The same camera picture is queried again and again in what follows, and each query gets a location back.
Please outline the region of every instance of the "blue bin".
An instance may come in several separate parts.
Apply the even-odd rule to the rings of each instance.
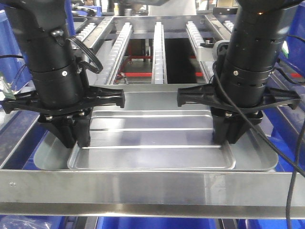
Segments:
[[[305,229],[304,220],[292,220],[292,228]],[[287,229],[285,219],[241,219],[238,229]]]
[[[96,229],[216,229],[214,219],[99,217]]]
[[[10,27],[4,10],[0,11],[0,55],[21,55],[15,36]],[[19,69],[25,64],[23,59],[3,58],[0,59],[0,72],[4,74],[7,82],[12,83],[12,89],[17,91],[31,80],[31,74],[27,67],[20,76]]]
[[[295,18],[290,26],[289,34],[305,39],[305,1],[299,5],[296,11]],[[289,49],[288,58],[282,53],[280,54],[280,58],[305,77],[305,44],[293,37],[287,37],[286,41]]]

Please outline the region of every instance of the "metal tray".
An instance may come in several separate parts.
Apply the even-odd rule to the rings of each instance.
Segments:
[[[269,171],[276,166],[276,153],[252,131],[234,145],[214,145],[209,107],[177,107],[176,91],[182,86],[124,87],[124,109],[95,107],[90,147],[67,152],[48,134],[37,149],[35,165],[47,170],[61,169],[55,165],[65,163],[70,169],[119,171]]]
[[[74,148],[70,169],[228,170],[229,144],[212,142],[209,111],[95,112],[91,145]]]

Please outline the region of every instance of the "bolt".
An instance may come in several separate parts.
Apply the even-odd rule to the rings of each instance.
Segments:
[[[227,117],[227,118],[230,118],[230,117],[232,117],[232,112],[229,112],[229,111],[227,111],[227,112],[225,112],[225,117]]]
[[[52,115],[46,115],[45,117],[46,117],[46,120],[47,120],[47,121],[51,121],[51,120],[53,119],[53,116],[52,116]]]
[[[78,115],[79,115],[79,116],[85,116],[85,112],[84,112],[84,111],[81,111]]]

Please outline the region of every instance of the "steel bar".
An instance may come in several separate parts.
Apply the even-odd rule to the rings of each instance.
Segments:
[[[97,53],[113,28],[113,17],[104,18],[85,39],[84,44]]]
[[[157,22],[153,37],[152,84],[167,84],[164,27]]]
[[[0,170],[0,214],[274,219],[291,173]],[[292,217],[305,218],[298,175]]]
[[[205,25],[212,31],[213,37],[217,40],[230,40],[230,32],[213,15],[204,16]]]

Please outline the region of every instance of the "black wire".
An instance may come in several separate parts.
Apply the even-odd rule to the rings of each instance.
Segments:
[[[294,38],[297,38],[298,40],[300,40],[300,41],[305,43],[305,39],[302,38],[302,37],[299,37],[299,36],[296,36],[296,35],[287,35],[287,37],[294,37]]]
[[[221,85],[220,79],[216,72],[216,62],[213,64],[214,77],[217,81],[219,89],[223,96],[227,99],[229,104],[234,107],[238,114],[249,124],[249,126],[279,155],[281,156],[288,164],[290,164],[297,172],[299,172],[305,178],[305,171],[296,165],[289,157],[287,157],[282,151],[280,151],[267,137],[264,133],[261,132],[251,121],[246,117],[246,115],[241,111],[241,109],[231,100],[228,94],[225,92],[224,88]]]
[[[296,148],[295,148],[295,163],[297,165],[299,164],[299,160],[300,160],[300,152],[301,152],[301,145],[302,145],[301,143],[302,143],[304,134],[305,134],[305,120],[304,120],[302,129],[300,131],[300,135],[297,139]],[[295,179],[296,179],[296,170],[294,169],[292,176],[291,176],[291,180],[290,180],[289,191],[288,191],[287,202],[286,202],[286,221],[287,221],[288,229],[292,229],[290,209],[291,209],[292,195],[293,195],[293,191],[295,188]]]
[[[296,82],[293,79],[291,79],[281,68],[274,68],[274,70],[277,70],[288,82],[296,85],[305,85],[305,82]]]
[[[11,82],[11,88],[13,89],[13,84],[15,84],[15,87],[17,87],[17,82],[23,73],[24,69],[26,68],[26,64],[24,64],[22,67],[19,68],[18,72],[16,73],[13,81]]]
[[[23,59],[23,56],[20,55],[2,55],[0,56],[0,59],[2,58],[19,58],[19,59]]]
[[[214,78],[214,76],[212,76],[211,78],[210,78],[210,80],[209,80],[209,83],[211,83],[212,82],[212,79]]]
[[[100,73],[103,70],[102,63],[82,41],[77,39],[75,36],[69,37],[68,40],[71,41],[73,44],[75,44],[84,54],[86,54],[89,57],[89,59],[93,62],[95,67],[90,65],[86,61],[80,61],[79,64],[81,64],[83,67],[87,68],[88,70],[96,74]]]

